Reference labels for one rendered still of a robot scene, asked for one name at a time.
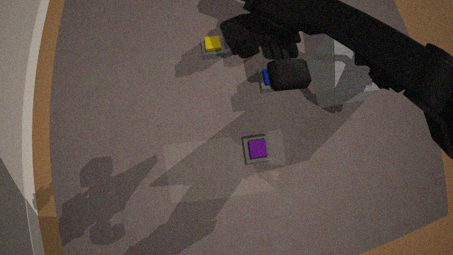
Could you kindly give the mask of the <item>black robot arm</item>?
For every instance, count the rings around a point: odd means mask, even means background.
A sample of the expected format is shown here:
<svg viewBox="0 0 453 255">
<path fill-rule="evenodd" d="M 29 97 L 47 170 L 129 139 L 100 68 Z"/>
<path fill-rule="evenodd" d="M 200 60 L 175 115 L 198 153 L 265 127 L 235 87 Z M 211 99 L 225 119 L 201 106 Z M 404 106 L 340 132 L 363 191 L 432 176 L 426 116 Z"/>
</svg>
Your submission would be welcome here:
<svg viewBox="0 0 453 255">
<path fill-rule="evenodd" d="M 223 21 L 220 29 L 233 55 L 257 55 L 272 46 L 268 26 L 327 34 L 355 53 L 356 66 L 368 66 L 380 88 L 392 88 L 425 114 L 432 139 L 453 160 L 453 56 L 426 46 L 339 0 L 242 0 L 250 11 Z M 357 62 L 357 63 L 356 63 Z"/>
</svg>

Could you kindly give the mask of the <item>purple square button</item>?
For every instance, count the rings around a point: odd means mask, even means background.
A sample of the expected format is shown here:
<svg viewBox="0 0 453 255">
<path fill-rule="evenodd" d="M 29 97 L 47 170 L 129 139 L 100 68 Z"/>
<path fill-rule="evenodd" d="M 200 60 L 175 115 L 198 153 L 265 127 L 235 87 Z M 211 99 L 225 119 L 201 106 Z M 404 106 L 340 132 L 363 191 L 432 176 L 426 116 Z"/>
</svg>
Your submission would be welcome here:
<svg viewBox="0 0 453 255">
<path fill-rule="evenodd" d="M 245 165 L 270 161 L 268 136 L 243 139 Z"/>
</svg>

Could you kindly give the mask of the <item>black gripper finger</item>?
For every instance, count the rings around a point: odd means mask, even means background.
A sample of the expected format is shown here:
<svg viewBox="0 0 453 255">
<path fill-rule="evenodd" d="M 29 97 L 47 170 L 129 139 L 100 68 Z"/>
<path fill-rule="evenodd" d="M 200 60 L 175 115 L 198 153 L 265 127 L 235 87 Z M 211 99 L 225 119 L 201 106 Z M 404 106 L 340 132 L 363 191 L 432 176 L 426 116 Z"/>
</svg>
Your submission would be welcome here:
<svg viewBox="0 0 453 255">
<path fill-rule="evenodd" d="M 263 52 L 263 56 L 266 58 L 266 59 L 269 59 L 269 60 L 274 60 L 275 58 L 273 57 L 272 55 L 272 52 L 271 52 L 271 49 L 270 47 L 263 47 L 261 45 L 261 48 L 262 48 L 262 52 Z M 291 58 L 297 58 L 299 56 L 299 53 L 295 53 L 295 55 Z"/>
</svg>

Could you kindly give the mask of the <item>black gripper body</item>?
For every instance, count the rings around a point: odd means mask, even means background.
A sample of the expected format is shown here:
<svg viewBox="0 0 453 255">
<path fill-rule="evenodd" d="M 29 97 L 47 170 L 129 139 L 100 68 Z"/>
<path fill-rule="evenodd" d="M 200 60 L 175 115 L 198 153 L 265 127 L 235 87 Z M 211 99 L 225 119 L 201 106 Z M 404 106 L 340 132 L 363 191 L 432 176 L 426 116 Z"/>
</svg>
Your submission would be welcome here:
<svg viewBox="0 0 453 255">
<path fill-rule="evenodd" d="M 304 59 L 291 59 L 298 53 L 296 43 L 300 43 L 299 31 L 275 30 L 268 26 L 272 38 L 271 52 L 275 60 L 268 62 L 270 88 L 274 91 L 306 89 L 311 83 L 311 75 Z M 282 59 L 281 59 L 282 58 Z"/>
</svg>

